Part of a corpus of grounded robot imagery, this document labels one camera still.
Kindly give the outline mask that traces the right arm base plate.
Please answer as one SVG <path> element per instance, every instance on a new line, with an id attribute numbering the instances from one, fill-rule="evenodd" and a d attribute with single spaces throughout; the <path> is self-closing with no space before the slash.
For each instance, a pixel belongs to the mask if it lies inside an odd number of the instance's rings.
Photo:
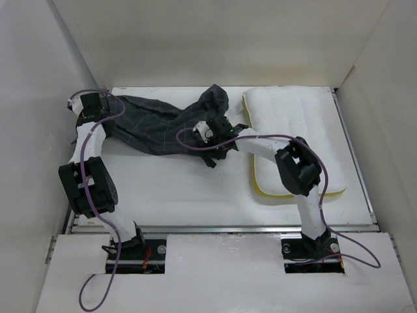
<path id="1" fill-rule="evenodd" d="M 281 254 L 286 274 L 344 274 L 339 253 L 338 239 L 333 235 L 318 250 L 308 248 L 301 236 L 281 236 Z"/>

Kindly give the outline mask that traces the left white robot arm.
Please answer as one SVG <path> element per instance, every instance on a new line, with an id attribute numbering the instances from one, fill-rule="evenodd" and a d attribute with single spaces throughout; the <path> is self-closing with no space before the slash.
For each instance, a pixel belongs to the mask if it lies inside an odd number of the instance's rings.
<path id="1" fill-rule="evenodd" d="M 116 210 L 117 188 L 102 160 L 104 140 L 111 136 L 116 120 L 125 106 L 117 98 L 119 108 L 111 112 L 111 93 L 85 89 L 73 94 L 67 107 L 76 117 L 76 147 L 68 164 L 58 169 L 59 178 L 73 212 L 85 218 L 97 218 L 112 234 L 108 246 L 103 246 L 114 260 L 134 260 L 142 257 L 146 243 L 134 221 L 127 221 Z"/>

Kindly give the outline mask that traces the dark grey checked pillowcase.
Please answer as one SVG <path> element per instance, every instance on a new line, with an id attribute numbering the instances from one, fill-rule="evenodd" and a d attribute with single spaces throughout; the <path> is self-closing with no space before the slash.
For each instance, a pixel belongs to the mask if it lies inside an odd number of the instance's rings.
<path id="1" fill-rule="evenodd" d="M 184 109 L 161 100 L 121 95 L 120 100 L 109 95 L 101 98 L 111 115 L 125 109 L 124 114 L 108 126 L 109 136 L 150 155 L 184 154 L 198 156 L 176 140 L 178 131 L 192 128 L 199 121 L 225 115 L 229 97 L 225 90 L 212 85 L 198 100 Z"/>

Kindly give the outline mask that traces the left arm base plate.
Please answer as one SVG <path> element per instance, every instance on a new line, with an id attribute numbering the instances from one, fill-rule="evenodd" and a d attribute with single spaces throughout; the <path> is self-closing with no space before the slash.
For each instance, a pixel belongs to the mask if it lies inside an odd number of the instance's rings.
<path id="1" fill-rule="evenodd" d="M 116 268 L 116 274 L 159 275 L 165 273 L 167 239 L 146 239 L 145 246 L 122 247 L 119 262 L 115 267 L 117 247 L 114 244 L 102 246 L 108 254 L 105 265 L 107 274 Z"/>

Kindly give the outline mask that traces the left aluminium frame rail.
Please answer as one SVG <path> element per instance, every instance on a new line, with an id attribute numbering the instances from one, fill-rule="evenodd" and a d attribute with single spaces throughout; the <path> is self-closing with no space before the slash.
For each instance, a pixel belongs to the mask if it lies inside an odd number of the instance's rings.
<path id="1" fill-rule="evenodd" d="M 78 91 L 70 98 L 89 93 L 100 93 L 99 89 Z M 107 116 L 103 119 L 76 120 L 76 147 L 67 164 L 59 167 L 58 175 L 68 198 L 69 206 L 75 215 L 94 218 L 112 213 L 118 203 L 117 189 L 102 160 L 102 146 L 108 137 L 108 126 L 112 124 Z"/>

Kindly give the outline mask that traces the white pillow yellow edge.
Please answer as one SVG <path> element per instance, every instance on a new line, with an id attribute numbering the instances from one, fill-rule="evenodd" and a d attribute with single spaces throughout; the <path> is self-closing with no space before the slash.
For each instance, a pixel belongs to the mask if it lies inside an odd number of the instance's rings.
<path id="1" fill-rule="evenodd" d="M 254 87 L 243 93 L 242 106 L 254 131 L 304 138 L 328 171 L 326 195 L 338 196 L 347 183 L 325 122 L 330 96 L 328 87 Z"/>

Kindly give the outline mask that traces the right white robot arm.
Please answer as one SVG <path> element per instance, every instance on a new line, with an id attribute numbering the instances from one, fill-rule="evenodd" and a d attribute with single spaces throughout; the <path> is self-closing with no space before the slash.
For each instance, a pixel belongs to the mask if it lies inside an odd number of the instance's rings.
<path id="1" fill-rule="evenodd" d="M 329 257 L 332 232 L 324 219 L 323 193 L 319 190 L 321 179 L 327 179 L 328 174 L 303 138 L 260 134 L 247 125 L 233 126 L 224 116 L 200 121 L 192 132 L 199 140 L 197 151 L 209 152 L 205 162 L 210 167 L 215 167 L 214 160 L 224 159 L 232 149 L 271 161 L 282 185 L 295 197 L 301 219 L 301 238 L 295 246 L 283 244 L 289 250 L 285 257 L 303 262 Z"/>

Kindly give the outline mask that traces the front white foam board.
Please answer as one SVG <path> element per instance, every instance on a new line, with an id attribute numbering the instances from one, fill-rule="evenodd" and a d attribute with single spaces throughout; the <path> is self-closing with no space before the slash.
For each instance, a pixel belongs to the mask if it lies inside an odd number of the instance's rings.
<path id="1" fill-rule="evenodd" d="M 381 262 L 344 260 L 344 273 L 288 274 L 273 235 L 171 235 L 162 275 L 105 274 L 109 235 L 58 237 L 39 312 L 411 312 L 385 233 L 356 240 Z"/>

